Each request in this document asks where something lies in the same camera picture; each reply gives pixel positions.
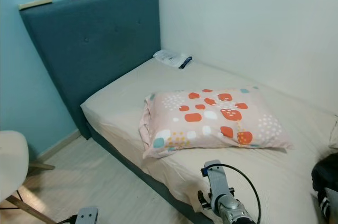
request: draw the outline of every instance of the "baseboard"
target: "baseboard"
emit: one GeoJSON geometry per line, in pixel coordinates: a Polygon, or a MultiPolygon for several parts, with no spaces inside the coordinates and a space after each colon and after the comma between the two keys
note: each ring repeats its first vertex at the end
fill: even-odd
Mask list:
{"type": "Polygon", "coordinates": [[[55,145],[48,148],[43,153],[39,154],[36,161],[37,162],[45,162],[47,159],[52,157],[54,154],[56,154],[58,151],[63,149],[65,146],[69,145],[71,142],[73,142],[75,139],[81,136],[81,133],[78,129],[76,129],[74,132],[66,136],[64,139],[57,142],[55,145]]]}

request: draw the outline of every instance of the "wooden chair leg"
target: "wooden chair leg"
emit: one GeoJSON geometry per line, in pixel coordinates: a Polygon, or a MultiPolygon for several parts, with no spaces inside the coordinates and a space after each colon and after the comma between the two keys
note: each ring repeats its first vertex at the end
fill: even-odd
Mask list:
{"type": "Polygon", "coordinates": [[[29,167],[34,167],[42,170],[53,170],[55,166],[44,164],[44,163],[30,163],[29,167]]]}
{"type": "Polygon", "coordinates": [[[46,215],[43,215],[42,213],[36,211],[34,208],[30,207],[28,204],[26,204],[25,202],[22,202],[20,199],[16,198],[13,195],[9,196],[6,200],[12,203],[13,205],[15,205],[16,207],[22,209],[23,211],[29,213],[30,215],[36,217],[37,219],[42,220],[45,223],[56,224],[55,221],[48,218],[46,215]]]}

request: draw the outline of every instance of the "black bag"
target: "black bag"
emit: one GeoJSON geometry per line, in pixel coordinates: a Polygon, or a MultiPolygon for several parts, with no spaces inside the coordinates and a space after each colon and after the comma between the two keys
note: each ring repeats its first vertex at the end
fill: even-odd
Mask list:
{"type": "Polygon", "coordinates": [[[330,202],[326,196],[325,188],[338,192],[338,153],[331,154],[318,162],[312,170],[313,189],[318,192],[318,201],[322,213],[330,217],[330,202]]]}
{"type": "Polygon", "coordinates": [[[338,191],[338,153],[329,155],[315,165],[312,181],[315,191],[323,192],[324,188],[338,191]]]}

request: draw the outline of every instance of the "wooden floor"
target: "wooden floor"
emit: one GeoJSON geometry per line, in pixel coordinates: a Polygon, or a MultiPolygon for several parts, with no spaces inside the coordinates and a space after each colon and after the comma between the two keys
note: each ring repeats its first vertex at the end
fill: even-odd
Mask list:
{"type": "MultiPolygon", "coordinates": [[[[82,207],[97,206],[98,224],[191,223],[92,139],[76,139],[46,163],[55,170],[30,175],[20,193],[56,222],[82,207]]],[[[1,210],[4,223],[42,222],[22,210],[1,210]]]]}

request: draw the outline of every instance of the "pillow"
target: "pillow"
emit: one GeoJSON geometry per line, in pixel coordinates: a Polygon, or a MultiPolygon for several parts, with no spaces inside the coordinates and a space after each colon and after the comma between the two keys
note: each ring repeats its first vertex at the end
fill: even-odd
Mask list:
{"type": "Polygon", "coordinates": [[[139,128],[143,158],[194,147],[292,147],[257,87],[158,92],[145,102],[139,128]]]}
{"type": "Polygon", "coordinates": [[[333,126],[333,129],[331,131],[331,137],[330,137],[330,147],[332,148],[338,148],[338,116],[336,117],[336,123],[333,126]]]}

